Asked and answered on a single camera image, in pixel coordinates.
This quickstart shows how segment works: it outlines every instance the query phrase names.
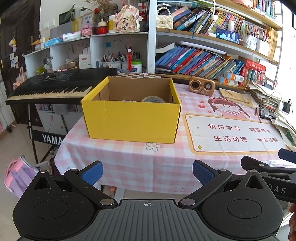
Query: white handbag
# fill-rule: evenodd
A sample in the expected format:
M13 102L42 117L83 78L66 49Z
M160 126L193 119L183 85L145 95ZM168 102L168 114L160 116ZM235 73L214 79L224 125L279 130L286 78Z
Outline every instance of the white handbag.
M161 9L165 9L168 11L168 15L159 15L159 11ZM173 29L174 28L174 17L171 16L170 10L167 7L160 7L157 9L157 15L156 15L156 27L157 28L168 28Z

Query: table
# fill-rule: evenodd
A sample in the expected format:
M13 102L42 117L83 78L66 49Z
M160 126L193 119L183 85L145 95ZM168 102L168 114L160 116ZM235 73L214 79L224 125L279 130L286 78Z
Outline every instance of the table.
M245 173L240 165L244 155L273 166L295 167L279 160L282 138L270 121L259 122L254 109L225 102L218 90L208 97L189 92L188 85L175 86L182 108L174 144L90 139L82 117L55 157L60 173L100 160L104 174L98 184L186 195L201 187L192 174L196 159L234 174Z

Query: caster wheel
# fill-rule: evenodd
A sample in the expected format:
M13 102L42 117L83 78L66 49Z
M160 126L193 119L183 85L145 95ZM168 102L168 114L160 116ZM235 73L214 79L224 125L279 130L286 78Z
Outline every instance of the caster wheel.
M9 133L11 133L11 132L12 132L11 126L7 126L7 127L6 127L6 130L7 130Z

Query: white flower print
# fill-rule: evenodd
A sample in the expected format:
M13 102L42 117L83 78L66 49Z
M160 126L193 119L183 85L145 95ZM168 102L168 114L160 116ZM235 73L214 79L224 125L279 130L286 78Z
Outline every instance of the white flower print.
M157 151L159 148L161 148L161 145L157 143L147 142L146 145L147 145L146 150Z

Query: wooden radio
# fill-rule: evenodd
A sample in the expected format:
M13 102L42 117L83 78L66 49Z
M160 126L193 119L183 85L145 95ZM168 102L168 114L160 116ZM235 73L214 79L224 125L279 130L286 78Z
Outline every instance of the wooden radio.
M191 76L189 80L189 91L211 96L215 90L215 81L196 76Z

